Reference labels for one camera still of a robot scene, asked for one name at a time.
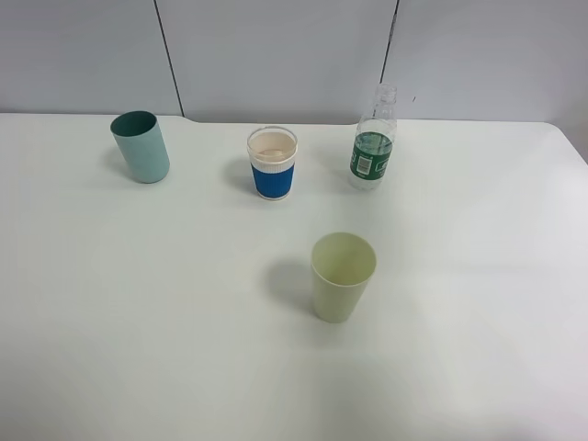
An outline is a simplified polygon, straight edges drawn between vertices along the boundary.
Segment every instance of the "white table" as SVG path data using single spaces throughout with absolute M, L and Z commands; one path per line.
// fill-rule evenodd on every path
M 362 193 L 354 127 L 290 126 L 268 202 L 254 125 L 161 118 L 141 185 L 111 120 L 0 116 L 0 438 L 586 439 L 588 166 L 558 129 L 400 121 Z M 309 304 L 336 231 L 379 256 L 344 325 Z

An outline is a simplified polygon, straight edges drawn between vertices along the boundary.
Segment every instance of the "plastic bottle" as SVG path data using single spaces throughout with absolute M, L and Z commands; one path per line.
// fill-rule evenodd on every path
M 349 182 L 360 190 L 376 188 L 384 178 L 396 138 L 396 87 L 382 83 L 372 108 L 357 125 Z

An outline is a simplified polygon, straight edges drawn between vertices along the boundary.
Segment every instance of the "green label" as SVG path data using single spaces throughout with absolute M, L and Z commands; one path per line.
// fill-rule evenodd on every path
M 386 166 L 390 153 L 384 154 L 369 154 L 357 147 L 353 147 L 353 154 L 351 155 L 351 171 L 355 176 L 366 179 L 367 181 L 375 181 L 384 176 Z

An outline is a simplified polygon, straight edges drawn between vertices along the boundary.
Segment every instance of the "teal cup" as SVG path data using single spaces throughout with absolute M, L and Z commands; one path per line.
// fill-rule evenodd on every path
M 137 110 L 120 115 L 110 131 L 135 179 L 151 184 L 165 178 L 169 157 L 153 113 Z

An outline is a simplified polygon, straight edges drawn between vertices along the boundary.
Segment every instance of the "plastic cup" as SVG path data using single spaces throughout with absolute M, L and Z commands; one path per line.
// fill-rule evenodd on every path
M 259 196 L 279 200 L 288 195 L 297 151 L 296 135 L 283 127 L 267 126 L 249 135 L 247 152 Z
M 110 124 L 110 131 L 135 179 L 151 184 L 165 178 L 169 158 L 153 113 L 137 110 L 120 115 Z
M 334 232 L 312 248 L 314 310 L 329 323 L 345 322 L 376 270 L 371 245 L 349 232 Z

